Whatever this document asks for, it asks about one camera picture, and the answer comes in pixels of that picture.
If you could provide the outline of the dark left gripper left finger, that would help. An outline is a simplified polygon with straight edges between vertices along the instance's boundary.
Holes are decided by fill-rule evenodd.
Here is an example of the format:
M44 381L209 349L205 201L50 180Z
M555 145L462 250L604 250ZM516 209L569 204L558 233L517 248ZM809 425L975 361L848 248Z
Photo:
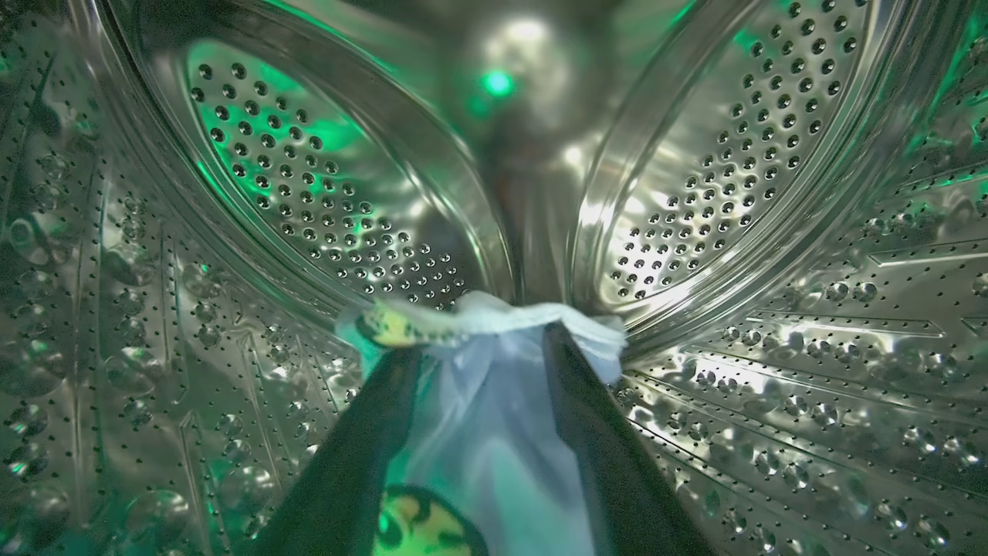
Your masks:
M269 523L261 555L371 555L391 459L411 429L422 348L388 351Z

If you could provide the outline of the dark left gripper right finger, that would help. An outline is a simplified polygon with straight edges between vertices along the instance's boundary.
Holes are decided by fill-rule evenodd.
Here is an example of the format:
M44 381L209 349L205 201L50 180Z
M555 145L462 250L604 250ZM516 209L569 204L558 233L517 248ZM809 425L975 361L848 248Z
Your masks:
M562 323L544 328L557 432L574 453L597 555L713 555L639 432Z

